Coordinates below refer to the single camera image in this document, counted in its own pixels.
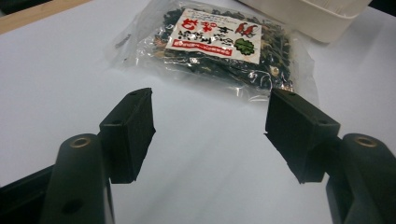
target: white box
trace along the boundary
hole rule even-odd
[[[238,0],[324,43],[336,40],[372,0]]]

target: printed label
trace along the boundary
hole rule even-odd
[[[186,8],[166,48],[259,63],[261,41],[259,24]]]

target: plastic bag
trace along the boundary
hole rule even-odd
[[[193,1],[152,0],[108,51],[114,64],[213,77],[257,101],[267,100],[272,88],[310,85],[309,94],[317,95],[313,79],[295,82],[312,77],[312,63],[305,63],[312,60],[303,52],[299,61],[310,71],[299,78],[297,41],[291,30],[260,16]]]

